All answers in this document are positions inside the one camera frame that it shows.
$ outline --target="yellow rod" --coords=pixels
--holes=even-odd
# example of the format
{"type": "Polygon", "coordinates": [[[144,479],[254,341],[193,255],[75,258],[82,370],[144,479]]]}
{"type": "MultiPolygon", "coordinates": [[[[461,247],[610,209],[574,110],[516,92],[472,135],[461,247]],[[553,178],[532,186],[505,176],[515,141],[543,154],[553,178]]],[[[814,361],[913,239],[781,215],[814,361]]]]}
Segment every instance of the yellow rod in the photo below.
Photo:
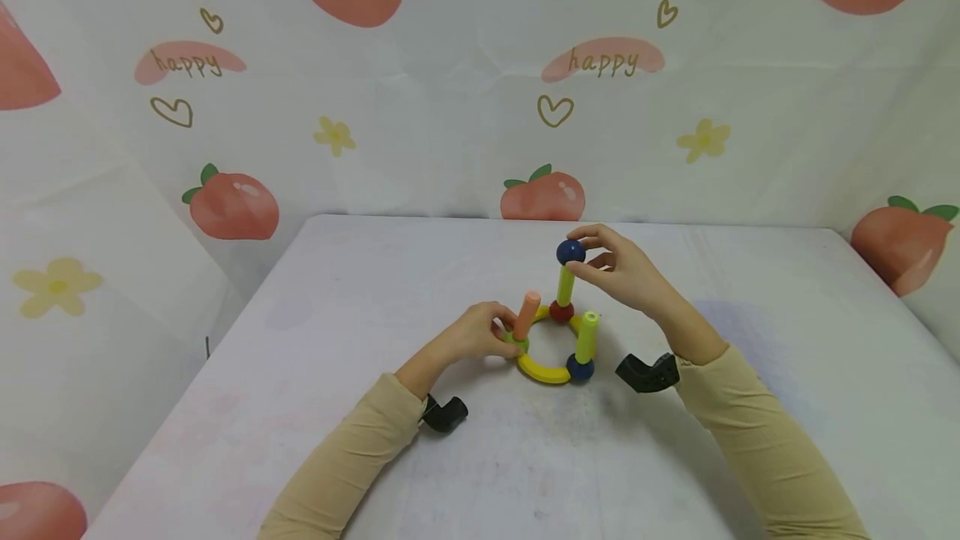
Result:
{"type": "Polygon", "coordinates": [[[557,288],[557,305],[566,307],[573,298],[573,281],[576,278],[570,273],[570,270],[564,266],[560,267],[560,287],[557,288]]]}
{"type": "Polygon", "coordinates": [[[592,361],[596,352],[598,319],[599,317],[595,312],[587,311],[583,314],[583,319],[580,322],[580,333],[577,334],[577,350],[573,356],[577,359],[577,363],[581,365],[586,365],[592,361]]]}

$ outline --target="toy structure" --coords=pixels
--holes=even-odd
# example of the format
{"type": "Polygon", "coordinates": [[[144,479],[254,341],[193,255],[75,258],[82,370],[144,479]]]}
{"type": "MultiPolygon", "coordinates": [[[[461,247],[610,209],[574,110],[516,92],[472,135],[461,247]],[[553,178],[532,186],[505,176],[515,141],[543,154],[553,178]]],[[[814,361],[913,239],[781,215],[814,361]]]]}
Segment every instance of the toy structure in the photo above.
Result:
{"type": "Polygon", "coordinates": [[[564,241],[557,246],[557,261],[560,262],[560,283],[557,286],[557,299],[549,307],[541,305],[541,295],[537,292],[527,292],[523,298],[523,306],[517,315],[517,325],[512,332],[507,332],[505,343],[522,346],[524,354],[517,359],[520,371],[541,383],[567,383],[570,381],[586,382],[593,376],[593,356],[596,352],[596,328],[600,317],[593,311],[587,311],[581,317],[575,313],[573,302],[573,283],[576,278],[567,269],[568,261],[583,262],[587,258],[587,251],[577,241],[564,241]],[[530,356],[530,327],[550,317],[560,324],[569,323],[577,334],[577,348],[567,359],[563,367],[545,367],[534,361],[530,356]]]}
{"type": "MultiPolygon", "coordinates": [[[[534,290],[526,293],[523,306],[517,315],[517,324],[507,332],[503,341],[517,344],[523,348],[523,355],[517,359],[520,371],[541,383],[561,384],[567,382],[586,382],[593,376],[593,357],[596,355],[596,329],[600,317],[593,311],[582,316],[575,313],[573,307],[573,283],[576,278],[567,269],[569,261],[586,261],[587,251],[577,241],[563,241],[557,246],[557,261],[560,262],[560,283],[557,286],[557,299],[549,307],[541,305],[541,295],[534,290]],[[577,346],[573,355],[563,367],[545,367],[534,361],[529,354],[530,327],[551,318],[560,324],[569,324],[577,334],[577,346]]],[[[627,355],[617,366],[617,375],[637,393],[659,393],[680,381],[676,358],[666,352],[653,365],[648,365],[632,354],[627,355]]],[[[450,433],[468,415],[467,405],[456,396],[440,406],[433,396],[427,395],[427,405],[422,421],[439,433],[450,433]]]]}

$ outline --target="black device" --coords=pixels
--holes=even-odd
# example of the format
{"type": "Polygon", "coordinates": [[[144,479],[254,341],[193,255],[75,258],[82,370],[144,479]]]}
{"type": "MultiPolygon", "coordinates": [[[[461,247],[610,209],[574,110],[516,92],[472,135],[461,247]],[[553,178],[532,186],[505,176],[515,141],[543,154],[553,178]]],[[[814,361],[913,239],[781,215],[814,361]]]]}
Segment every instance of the black device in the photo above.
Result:
{"type": "Polygon", "coordinates": [[[633,355],[627,355],[617,365],[617,375],[637,393],[659,393],[680,382],[677,358],[666,352],[653,365],[648,365],[633,355]]]}
{"type": "Polygon", "coordinates": [[[459,397],[451,398],[447,405],[440,406],[432,395],[426,395],[426,409],[421,420],[437,433],[453,432],[463,419],[467,419],[469,410],[459,397]]]}

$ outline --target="fabric backdrop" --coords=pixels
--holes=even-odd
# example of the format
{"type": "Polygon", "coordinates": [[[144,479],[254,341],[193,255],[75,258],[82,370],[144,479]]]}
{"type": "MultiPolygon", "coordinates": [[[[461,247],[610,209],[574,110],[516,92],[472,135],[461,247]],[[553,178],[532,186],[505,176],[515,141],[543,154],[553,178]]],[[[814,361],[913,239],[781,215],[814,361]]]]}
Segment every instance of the fabric backdrop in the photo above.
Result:
{"type": "Polygon", "coordinates": [[[958,4],[0,0],[0,535],[78,538],[314,213],[828,226],[960,356],[958,4]]]}

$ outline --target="finger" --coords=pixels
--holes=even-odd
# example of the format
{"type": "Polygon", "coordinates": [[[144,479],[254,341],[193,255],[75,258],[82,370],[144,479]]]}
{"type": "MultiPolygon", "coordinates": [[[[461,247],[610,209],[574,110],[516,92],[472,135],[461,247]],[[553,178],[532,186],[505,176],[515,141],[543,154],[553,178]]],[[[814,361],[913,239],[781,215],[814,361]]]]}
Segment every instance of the finger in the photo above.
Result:
{"type": "Polygon", "coordinates": [[[570,273],[577,276],[581,280],[587,283],[592,283],[593,286],[598,288],[604,288],[607,281],[607,276],[612,275],[610,271],[603,271],[595,267],[590,267],[585,262],[579,261],[568,261],[567,269],[570,270],[570,273]]]}
{"type": "Polygon", "coordinates": [[[567,235],[570,239],[597,238],[599,245],[617,251],[622,246],[623,237],[602,223],[583,225],[567,235]]]}
{"type": "Polygon", "coordinates": [[[520,355],[523,355],[523,349],[520,348],[517,344],[506,344],[505,342],[497,342],[491,345],[490,354],[497,355],[498,357],[504,357],[504,358],[517,358],[520,355]]]}
{"type": "Polygon", "coordinates": [[[589,267],[603,269],[603,268],[615,268],[617,266],[617,255],[613,253],[603,253],[597,255],[594,258],[590,258],[590,261],[587,263],[589,267]]]}
{"type": "Polygon", "coordinates": [[[580,241],[583,250],[593,250],[594,248],[603,248],[603,243],[599,237],[585,237],[580,241]]]}
{"type": "Polygon", "coordinates": [[[508,328],[512,328],[513,324],[517,323],[517,314],[511,311],[509,307],[501,305],[500,302],[486,302],[486,308],[491,319],[499,319],[508,328]]]}

